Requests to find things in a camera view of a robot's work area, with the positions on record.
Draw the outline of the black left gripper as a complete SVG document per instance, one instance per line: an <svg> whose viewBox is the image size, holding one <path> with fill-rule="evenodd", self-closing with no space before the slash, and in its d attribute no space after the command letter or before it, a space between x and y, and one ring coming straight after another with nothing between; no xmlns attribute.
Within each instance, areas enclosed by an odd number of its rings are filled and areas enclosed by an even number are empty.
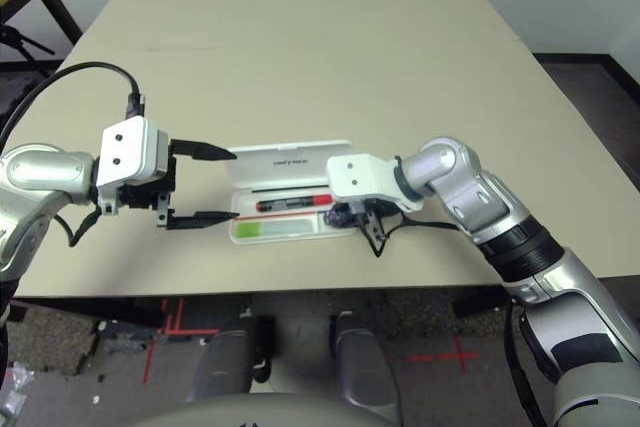
<svg viewBox="0 0 640 427"><path fill-rule="evenodd" d="M168 230L203 229L236 219L236 212L198 211L192 216L175 216L169 207L176 188L176 157L186 156L199 161L231 161L237 156L218 146L199 141L171 139L166 174L142 185L125 185L119 189L119 201L132 209L156 212L157 226Z"/></svg>

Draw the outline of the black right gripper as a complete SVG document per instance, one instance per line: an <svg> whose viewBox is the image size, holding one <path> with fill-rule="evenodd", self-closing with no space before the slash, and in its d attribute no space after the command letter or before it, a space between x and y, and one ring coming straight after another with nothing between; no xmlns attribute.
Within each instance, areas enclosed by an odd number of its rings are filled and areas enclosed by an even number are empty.
<svg viewBox="0 0 640 427"><path fill-rule="evenodd" d="M364 232L375 242L383 242L387 238L384 221L400 214L398 206L390 201L367 199L364 201L364 217L362 227ZM344 214L345 227L359 227L360 214L351 206L347 206Z"/></svg>

